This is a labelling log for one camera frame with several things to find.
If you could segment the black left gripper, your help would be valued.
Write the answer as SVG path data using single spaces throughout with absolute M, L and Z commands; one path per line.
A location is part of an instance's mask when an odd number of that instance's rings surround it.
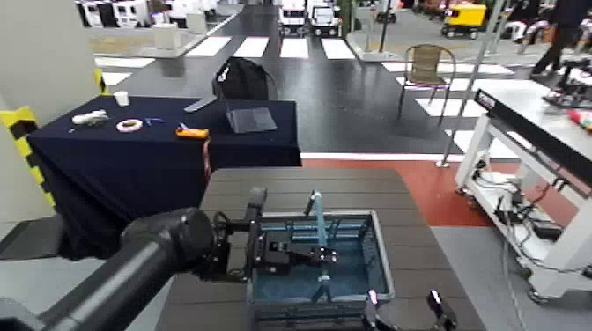
M 259 234 L 255 239 L 254 269 L 274 276 L 287 276 L 291 266 L 320 268 L 338 263 L 337 250 L 325 246 L 290 248 L 290 244 L 291 237 L 288 232 L 271 231 Z

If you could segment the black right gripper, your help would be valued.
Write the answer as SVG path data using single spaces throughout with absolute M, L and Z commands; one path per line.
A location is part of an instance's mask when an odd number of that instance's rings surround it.
M 434 330 L 455 331 L 455 312 L 437 290 L 430 290 L 426 302 L 432 313 L 411 316 L 401 313 L 377 312 L 378 296 L 374 289 L 367 292 L 362 323 L 365 330 Z

